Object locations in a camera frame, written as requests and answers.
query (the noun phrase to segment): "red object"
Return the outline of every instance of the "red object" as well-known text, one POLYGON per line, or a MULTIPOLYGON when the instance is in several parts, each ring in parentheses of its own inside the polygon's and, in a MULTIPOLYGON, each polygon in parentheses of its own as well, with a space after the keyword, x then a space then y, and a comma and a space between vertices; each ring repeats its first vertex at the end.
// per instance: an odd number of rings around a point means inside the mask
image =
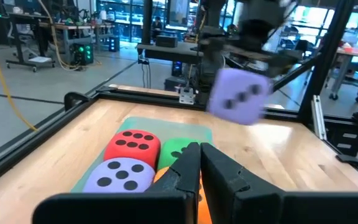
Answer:
POLYGON ((125 130, 112 137, 103 161, 126 157, 143 161, 155 169, 160 148, 161 142, 154 134, 142 130, 125 130))

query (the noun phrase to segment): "concrete floor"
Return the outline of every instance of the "concrete floor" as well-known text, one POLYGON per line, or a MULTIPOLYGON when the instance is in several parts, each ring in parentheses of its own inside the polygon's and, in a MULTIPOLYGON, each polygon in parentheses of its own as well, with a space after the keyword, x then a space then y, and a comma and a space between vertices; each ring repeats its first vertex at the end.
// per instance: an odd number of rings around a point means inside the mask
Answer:
MULTIPOLYGON (((15 98, 15 103, 23 115, 33 124, 50 116, 63 107, 63 97, 69 91, 88 93, 105 80, 108 84, 142 87, 141 65, 136 63, 137 53, 133 45, 121 44, 120 52, 96 53, 95 59, 102 65, 91 65, 82 72, 68 72, 60 67, 45 66, 33 73, 28 67, 11 65, 6 68, 5 59, 11 58, 13 49, 0 46, 0 64, 6 83, 15 98)), ((164 81, 170 76, 171 64, 168 61, 150 59, 152 71, 152 88, 164 88, 164 81)), ((268 103, 282 105, 287 110, 299 109, 305 87, 306 75, 301 75, 291 83, 276 91, 268 103)), ((329 88, 321 92, 322 106, 325 114, 350 117, 358 111, 355 104, 357 88, 343 85, 339 99, 328 99, 329 88)), ((0 83, 0 151, 5 150, 6 143, 27 130, 16 117, 0 83)))

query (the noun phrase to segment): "computer monitor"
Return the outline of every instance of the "computer monitor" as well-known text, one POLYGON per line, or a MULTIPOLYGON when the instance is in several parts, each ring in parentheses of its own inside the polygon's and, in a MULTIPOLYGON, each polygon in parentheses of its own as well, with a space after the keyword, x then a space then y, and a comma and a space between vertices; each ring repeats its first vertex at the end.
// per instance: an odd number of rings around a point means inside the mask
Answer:
POLYGON ((187 27, 190 0, 168 0, 167 24, 187 27))

